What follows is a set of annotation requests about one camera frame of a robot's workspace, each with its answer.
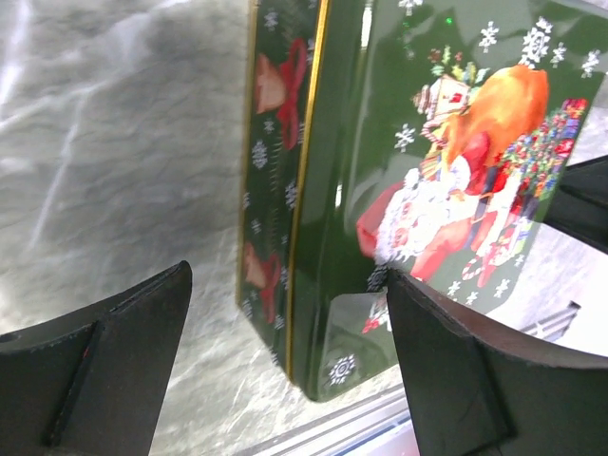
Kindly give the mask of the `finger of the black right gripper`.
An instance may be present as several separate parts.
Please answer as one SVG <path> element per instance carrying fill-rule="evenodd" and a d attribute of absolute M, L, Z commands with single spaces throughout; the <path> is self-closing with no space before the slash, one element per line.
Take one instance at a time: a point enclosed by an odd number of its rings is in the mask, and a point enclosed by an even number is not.
<path fill-rule="evenodd" d="M 543 223 L 607 253 L 607 157 L 568 165 Z"/>

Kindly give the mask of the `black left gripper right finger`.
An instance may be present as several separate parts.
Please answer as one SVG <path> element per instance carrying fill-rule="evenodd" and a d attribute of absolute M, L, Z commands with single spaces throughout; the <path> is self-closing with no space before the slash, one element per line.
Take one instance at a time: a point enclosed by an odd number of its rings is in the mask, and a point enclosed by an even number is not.
<path fill-rule="evenodd" d="M 389 274 L 390 323 L 423 455 L 603 455 L 607 360 L 511 329 Z"/>

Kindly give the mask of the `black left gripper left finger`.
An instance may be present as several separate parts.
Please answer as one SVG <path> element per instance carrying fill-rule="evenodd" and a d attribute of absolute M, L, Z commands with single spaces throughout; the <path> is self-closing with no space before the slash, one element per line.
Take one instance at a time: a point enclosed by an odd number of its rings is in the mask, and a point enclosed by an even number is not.
<path fill-rule="evenodd" d="M 1 337 L 4 455 L 146 455 L 192 294 L 188 262 Z"/>

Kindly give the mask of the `gold tin lid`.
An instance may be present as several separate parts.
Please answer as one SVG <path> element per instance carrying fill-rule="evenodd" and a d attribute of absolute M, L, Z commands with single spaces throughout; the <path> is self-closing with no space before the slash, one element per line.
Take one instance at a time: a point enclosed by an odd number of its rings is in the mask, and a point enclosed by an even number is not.
<path fill-rule="evenodd" d="M 391 272 L 508 299 L 605 79 L 607 11 L 331 1 L 318 39 L 288 345 L 326 402 L 394 365 Z"/>

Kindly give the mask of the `green gold cookie tin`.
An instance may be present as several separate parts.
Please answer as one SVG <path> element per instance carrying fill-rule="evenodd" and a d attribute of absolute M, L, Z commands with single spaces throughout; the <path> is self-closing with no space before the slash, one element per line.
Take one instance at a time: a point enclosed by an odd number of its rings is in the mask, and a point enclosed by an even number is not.
<path fill-rule="evenodd" d="M 289 260 L 319 1 L 255 1 L 246 72 L 238 305 L 286 365 Z"/>

